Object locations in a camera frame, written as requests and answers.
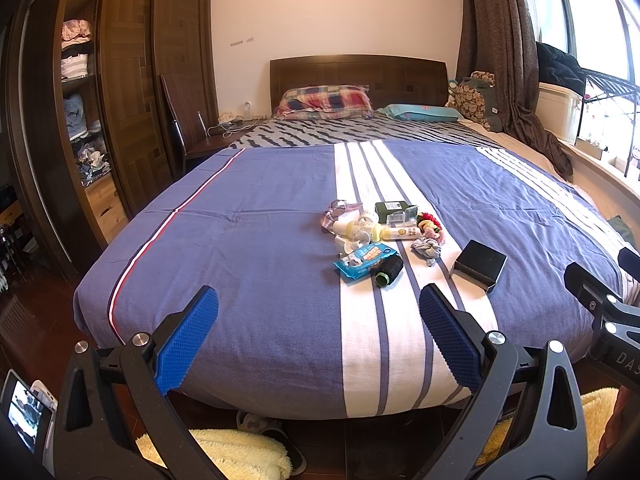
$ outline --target black thread spool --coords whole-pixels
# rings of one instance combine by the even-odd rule
[[[396,280],[403,268],[402,258],[398,254],[394,254],[382,260],[372,273],[375,274],[376,283],[379,286],[387,286]]]

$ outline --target chair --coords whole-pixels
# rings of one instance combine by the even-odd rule
[[[162,74],[160,79],[173,120],[171,130],[178,155],[175,161],[178,179],[187,173],[187,160],[213,155],[222,145],[220,136],[209,137],[209,130],[215,126],[206,126],[206,104],[197,102],[197,97],[204,94],[194,87],[189,76]]]

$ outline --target teal pillow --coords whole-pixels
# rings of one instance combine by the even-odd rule
[[[631,228],[626,225],[620,215],[614,216],[611,220],[609,220],[609,225],[613,227],[619,234],[622,236],[622,239],[631,244],[631,246],[636,248],[636,239],[634,238],[634,234],[631,231]]]
[[[422,121],[427,123],[452,123],[462,118],[455,108],[423,105],[389,105],[378,110],[390,119],[398,121]]]

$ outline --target phone screen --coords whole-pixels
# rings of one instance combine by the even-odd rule
[[[32,453],[36,449],[38,426],[44,410],[44,404],[24,384],[16,381],[9,405],[9,421]]]

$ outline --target wooden headboard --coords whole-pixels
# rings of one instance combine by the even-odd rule
[[[284,92],[316,85],[368,85],[374,109],[389,104],[444,106],[447,66],[415,57],[305,56],[271,61],[271,109]]]

